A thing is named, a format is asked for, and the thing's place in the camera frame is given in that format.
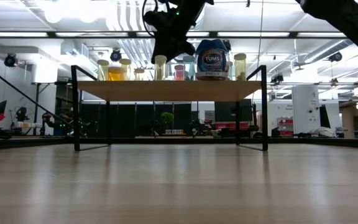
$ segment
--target laminate floor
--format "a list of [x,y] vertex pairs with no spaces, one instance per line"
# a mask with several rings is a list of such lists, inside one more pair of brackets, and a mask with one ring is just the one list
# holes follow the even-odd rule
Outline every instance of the laminate floor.
[[0,223],[358,223],[358,149],[0,150]]

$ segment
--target blue bottle cap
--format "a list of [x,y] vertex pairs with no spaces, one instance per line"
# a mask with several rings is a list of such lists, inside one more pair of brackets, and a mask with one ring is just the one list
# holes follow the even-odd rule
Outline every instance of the blue bottle cap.
[[224,46],[220,39],[215,40],[202,40],[197,47],[196,54],[199,54],[202,50],[206,49],[222,49],[227,52],[227,48]]

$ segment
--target robotic arm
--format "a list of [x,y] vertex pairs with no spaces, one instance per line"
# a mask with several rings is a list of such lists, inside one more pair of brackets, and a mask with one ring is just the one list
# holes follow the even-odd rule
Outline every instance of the robotic arm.
[[[157,30],[154,34],[155,47],[152,63],[154,63],[156,55],[164,55],[168,61],[183,53],[193,55],[195,48],[187,42],[186,34],[190,27],[195,25],[204,5],[206,3],[213,5],[213,0],[158,1],[167,5],[168,12],[158,12],[156,8],[143,16],[144,22],[154,26]],[[301,5],[306,13],[328,21],[358,46],[358,3],[354,0],[295,1]],[[168,2],[178,7],[170,9]]]

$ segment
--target table top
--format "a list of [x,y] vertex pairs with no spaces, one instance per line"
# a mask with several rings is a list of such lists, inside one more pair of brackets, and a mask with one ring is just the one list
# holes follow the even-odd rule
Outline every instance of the table top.
[[260,81],[79,81],[78,89],[106,101],[240,101]]

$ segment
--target green plant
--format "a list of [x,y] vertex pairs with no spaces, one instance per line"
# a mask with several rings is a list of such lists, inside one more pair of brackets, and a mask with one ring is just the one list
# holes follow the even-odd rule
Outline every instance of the green plant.
[[161,114],[161,120],[162,122],[167,125],[169,123],[172,123],[173,121],[173,114],[172,113],[167,113],[167,112],[164,112]]

